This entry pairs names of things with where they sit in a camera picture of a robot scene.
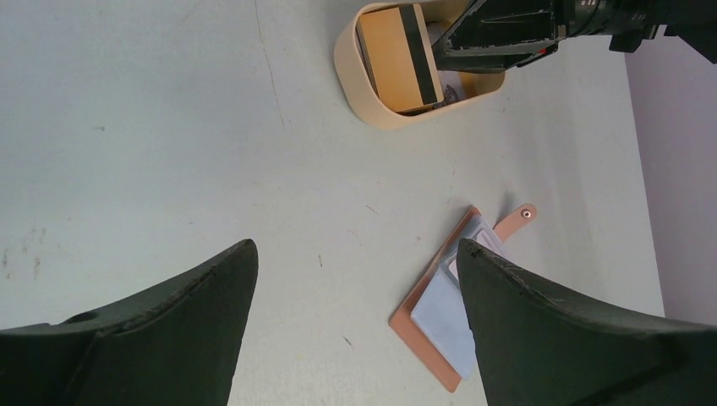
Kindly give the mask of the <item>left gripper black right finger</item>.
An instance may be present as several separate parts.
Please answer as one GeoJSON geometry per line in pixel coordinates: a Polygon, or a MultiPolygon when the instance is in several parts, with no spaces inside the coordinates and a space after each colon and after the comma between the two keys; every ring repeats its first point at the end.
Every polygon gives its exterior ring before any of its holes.
{"type": "Polygon", "coordinates": [[[715,404],[714,326],[594,299],[470,239],[457,272],[488,404],[715,404]]]}

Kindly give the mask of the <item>brown leather card holder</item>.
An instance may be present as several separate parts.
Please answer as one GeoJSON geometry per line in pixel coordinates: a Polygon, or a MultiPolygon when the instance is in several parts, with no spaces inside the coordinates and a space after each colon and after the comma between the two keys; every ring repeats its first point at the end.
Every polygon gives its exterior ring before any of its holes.
{"type": "Polygon", "coordinates": [[[492,228],[506,252],[505,242],[536,216],[535,206],[524,204],[491,225],[478,208],[470,206],[391,315],[390,328],[448,392],[455,392],[477,370],[459,282],[447,270],[448,262],[457,254],[459,241],[480,228],[492,228]]]}

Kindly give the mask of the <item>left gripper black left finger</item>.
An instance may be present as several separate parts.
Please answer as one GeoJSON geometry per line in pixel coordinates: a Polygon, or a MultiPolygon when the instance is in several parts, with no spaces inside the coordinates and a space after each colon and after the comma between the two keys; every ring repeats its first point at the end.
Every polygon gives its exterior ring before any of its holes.
{"type": "Polygon", "coordinates": [[[62,323],[3,330],[2,404],[227,404],[258,269],[245,239],[62,323]]]}

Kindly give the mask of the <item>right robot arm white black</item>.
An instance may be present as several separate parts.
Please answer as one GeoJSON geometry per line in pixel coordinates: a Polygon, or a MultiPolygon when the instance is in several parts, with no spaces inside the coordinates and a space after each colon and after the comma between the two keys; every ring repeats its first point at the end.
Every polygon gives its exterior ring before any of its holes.
{"type": "Polygon", "coordinates": [[[471,1],[432,51],[439,70],[497,74],[580,36],[610,36],[611,51],[633,53],[660,28],[715,63],[714,1],[471,1]]]}

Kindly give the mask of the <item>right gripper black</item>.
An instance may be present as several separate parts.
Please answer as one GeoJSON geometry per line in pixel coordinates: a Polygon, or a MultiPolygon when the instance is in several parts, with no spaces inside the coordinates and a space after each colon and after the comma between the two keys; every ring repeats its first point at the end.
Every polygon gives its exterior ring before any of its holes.
{"type": "Polygon", "coordinates": [[[472,1],[432,52],[440,71],[496,74],[550,55],[567,38],[629,42],[658,26],[650,1],[472,1]]]}

